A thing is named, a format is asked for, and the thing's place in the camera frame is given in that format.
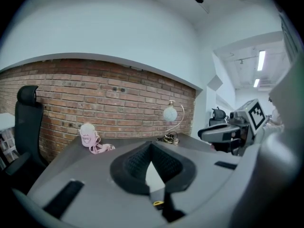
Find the brick wall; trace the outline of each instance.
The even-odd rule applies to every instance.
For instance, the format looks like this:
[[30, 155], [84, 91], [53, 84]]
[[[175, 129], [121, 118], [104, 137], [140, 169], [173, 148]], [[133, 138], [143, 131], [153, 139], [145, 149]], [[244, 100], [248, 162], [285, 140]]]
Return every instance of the brick wall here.
[[[172, 99], [185, 118], [177, 132], [190, 134], [195, 90], [169, 78], [117, 64], [62, 59], [22, 65], [0, 73], [0, 113], [15, 113], [17, 92], [38, 85], [44, 105], [40, 131], [42, 155], [51, 161], [90, 122], [102, 138], [163, 135], [177, 122], [163, 120]], [[176, 104], [178, 119], [182, 112]]]

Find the black office chair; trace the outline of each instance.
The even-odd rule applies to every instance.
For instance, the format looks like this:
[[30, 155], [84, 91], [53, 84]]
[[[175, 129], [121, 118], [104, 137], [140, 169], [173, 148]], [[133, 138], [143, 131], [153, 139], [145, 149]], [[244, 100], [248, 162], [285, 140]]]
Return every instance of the black office chair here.
[[209, 119], [209, 126], [213, 126], [216, 124], [225, 124], [226, 123], [226, 113], [223, 110], [217, 109], [213, 110], [213, 116]]
[[15, 145], [20, 157], [4, 169], [12, 186], [24, 193], [29, 191], [48, 165], [39, 152], [43, 105], [36, 102], [37, 88], [35, 85], [26, 85], [17, 93]]

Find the lamp base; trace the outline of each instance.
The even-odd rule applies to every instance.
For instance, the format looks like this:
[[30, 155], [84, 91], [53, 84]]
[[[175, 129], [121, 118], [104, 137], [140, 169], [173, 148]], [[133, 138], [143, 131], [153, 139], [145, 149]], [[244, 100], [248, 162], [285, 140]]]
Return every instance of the lamp base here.
[[177, 135], [174, 135], [172, 133], [165, 134], [162, 138], [158, 138], [157, 140], [173, 145], [178, 145], [178, 143], [180, 142]]

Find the fluorescent light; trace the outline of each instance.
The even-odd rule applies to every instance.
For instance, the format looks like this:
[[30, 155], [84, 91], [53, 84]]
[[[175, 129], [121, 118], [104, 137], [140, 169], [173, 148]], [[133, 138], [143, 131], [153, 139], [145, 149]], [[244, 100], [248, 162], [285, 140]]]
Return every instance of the fluorescent light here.
[[258, 66], [257, 66], [258, 71], [262, 71], [262, 69], [263, 69], [265, 54], [266, 54], [265, 51], [260, 51], [260, 56], [259, 56], [259, 59], [258, 59]]
[[256, 87], [257, 87], [258, 82], [260, 82], [260, 80], [257, 78], [257, 79], [256, 79], [256, 81], [255, 81], [255, 85], [253, 86], [254, 88], [256, 88]]

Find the white wall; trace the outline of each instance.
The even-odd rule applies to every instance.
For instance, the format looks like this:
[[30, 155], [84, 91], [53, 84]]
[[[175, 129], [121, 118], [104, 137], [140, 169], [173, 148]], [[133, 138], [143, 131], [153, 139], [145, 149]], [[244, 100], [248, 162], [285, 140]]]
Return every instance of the white wall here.
[[57, 0], [8, 33], [0, 70], [64, 57], [106, 59], [201, 88], [197, 35], [152, 0]]
[[212, 116], [213, 108], [216, 108], [216, 92], [210, 87], [206, 87], [195, 99], [194, 117], [191, 137], [199, 139], [198, 131], [207, 126]]
[[216, 73], [223, 83], [216, 92], [232, 109], [234, 109], [236, 103], [236, 91], [232, 81], [223, 62], [216, 55], [212, 54], [212, 56]]
[[236, 90], [236, 109], [241, 107], [247, 101], [258, 99], [265, 114], [271, 115], [274, 105], [268, 101], [269, 92], [258, 91], [257, 89], [238, 89]]
[[[225, 5], [224, 0], [220, 0], [220, 3]], [[210, 13], [210, 19], [197, 29], [203, 88], [217, 74], [213, 56], [215, 50], [258, 35], [282, 31], [281, 20], [273, 3], [232, 0], [226, 6], [228, 11]]]

